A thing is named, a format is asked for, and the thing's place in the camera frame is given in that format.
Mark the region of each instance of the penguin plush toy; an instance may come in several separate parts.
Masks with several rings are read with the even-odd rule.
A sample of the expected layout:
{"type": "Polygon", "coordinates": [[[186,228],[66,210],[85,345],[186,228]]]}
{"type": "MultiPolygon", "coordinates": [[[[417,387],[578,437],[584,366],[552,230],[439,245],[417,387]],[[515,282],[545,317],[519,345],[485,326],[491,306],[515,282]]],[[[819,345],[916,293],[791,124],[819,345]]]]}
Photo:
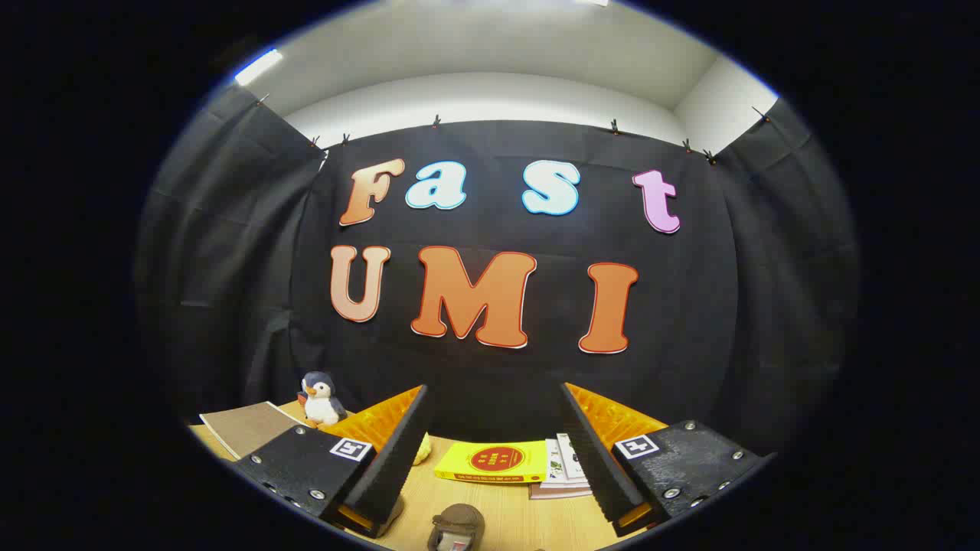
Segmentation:
{"type": "Polygon", "coordinates": [[[333,395],[333,380],[324,372],[309,372],[303,377],[303,390],[298,395],[307,416],[307,425],[333,425],[347,419],[347,410],[333,395]]]}

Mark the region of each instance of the white wall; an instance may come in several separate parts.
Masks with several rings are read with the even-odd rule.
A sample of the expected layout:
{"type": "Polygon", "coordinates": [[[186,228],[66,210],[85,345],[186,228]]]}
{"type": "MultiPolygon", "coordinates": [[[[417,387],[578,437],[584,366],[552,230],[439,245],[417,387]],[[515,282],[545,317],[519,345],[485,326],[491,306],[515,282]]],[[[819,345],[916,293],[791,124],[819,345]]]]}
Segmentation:
{"type": "Polygon", "coordinates": [[[691,148],[717,153],[759,121],[778,96],[724,56],[677,105],[674,113],[691,139],[691,148]]]}
{"type": "Polygon", "coordinates": [[[610,127],[680,145],[677,116],[637,97],[561,78],[454,73],[384,82],[334,96],[285,117],[325,147],[399,128],[463,121],[550,121],[610,127]]]}

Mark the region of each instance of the brown notebook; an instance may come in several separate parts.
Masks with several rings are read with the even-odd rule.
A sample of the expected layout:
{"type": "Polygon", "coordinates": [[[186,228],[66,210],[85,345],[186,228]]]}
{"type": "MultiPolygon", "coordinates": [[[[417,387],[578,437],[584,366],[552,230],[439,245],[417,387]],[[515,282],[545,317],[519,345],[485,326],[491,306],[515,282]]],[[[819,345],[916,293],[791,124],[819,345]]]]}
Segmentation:
{"type": "Polygon", "coordinates": [[[271,402],[201,414],[200,417],[236,460],[261,448],[293,426],[303,424],[271,402]]]}

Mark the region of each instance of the foam letter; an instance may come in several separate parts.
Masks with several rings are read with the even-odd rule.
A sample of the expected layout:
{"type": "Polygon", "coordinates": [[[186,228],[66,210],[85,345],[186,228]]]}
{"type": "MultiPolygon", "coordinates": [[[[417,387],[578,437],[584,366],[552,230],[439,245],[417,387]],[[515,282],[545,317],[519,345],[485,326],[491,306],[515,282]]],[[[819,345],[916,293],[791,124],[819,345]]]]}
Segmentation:
{"type": "Polygon", "coordinates": [[[622,333],[626,323],[629,286],[640,278],[630,266],[601,262],[589,267],[589,277],[596,282],[589,332],[578,339],[578,349],[589,354],[615,354],[629,345],[622,333]]]}
{"type": "Polygon", "coordinates": [[[527,335],[520,328],[524,286],[538,266],[534,257],[524,253],[498,253],[476,285],[469,282],[463,259],[452,247],[425,247],[418,251],[418,259],[425,264],[425,284],[421,310],[412,321],[412,331],[432,337],[445,335],[447,328],[440,320],[445,304],[456,338],[463,339],[485,308],[486,317],[483,327],[476,330],[476,340],[503,348],[527,345],[527,335]]]}
{"type": "Polygon", "coordinates": [[[413,209],[435,205],[437,209],[448,211],[466,200],[463,193],[466,167],[455,161],[441,161],[422,167],[416,179],[419,181],[405,193],[405,202],[413,209]],[[435,173],[439,173],[439,176],[432,177],[435,173]]]}
{"type": "Polygon", "coordinates": [[[354,187],[351,189],[347,212],[340,217],[340,225],[354,225],[370,220],[374,216],[370,198],[374,197],[375,203],[384,200],[384,196],[388,194],[391,176],[400,175],[404,171],[405,161],[394,159],[353,173],[351,179],[354,187]]]}
{"type": "Polygon", "coordinates": [[[532,214],[566,215],[578,205],[580,178],[572,163],[535,161],[524,169],[524,183],[534,191],[524,191],[520,200],[532,214]]]}
{"type": "Polygon", "coordinates": [[[365,277],[365,297],[354,302],[348,294],[351,263],[358,256],[358,250],[346,245],[337,245],[330,250],[333,269],[330,272],[330,303],[345,320],[363,323],[374,317],[381,301],[381,269],[391,258],[387,247],[368,247],[363,253],[367,262],[365,277]]]}
{"type": "Polygon", "coordinates": [[[663,181],[658,171],[648,171],[633,177],[633,185],[643,189],[643,212],[647,222],[662,233],[674,233],[680,219],[667,212],[667,195],[675,197],[672,185],[663,181]]]}

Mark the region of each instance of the white ceiling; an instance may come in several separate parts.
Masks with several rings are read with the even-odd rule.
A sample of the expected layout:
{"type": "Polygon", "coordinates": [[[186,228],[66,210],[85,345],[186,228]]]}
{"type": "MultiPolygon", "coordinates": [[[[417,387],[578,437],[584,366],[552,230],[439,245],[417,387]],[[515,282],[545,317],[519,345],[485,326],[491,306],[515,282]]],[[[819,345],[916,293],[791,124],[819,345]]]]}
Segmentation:
{"type": "Polygon", "coordinates": [[[274,44],[247,87],[286,117],[390,80],[445,73],[553,76],[674,109],[717,58],[690,35],[613,1],[382,0],[274,44]]]}

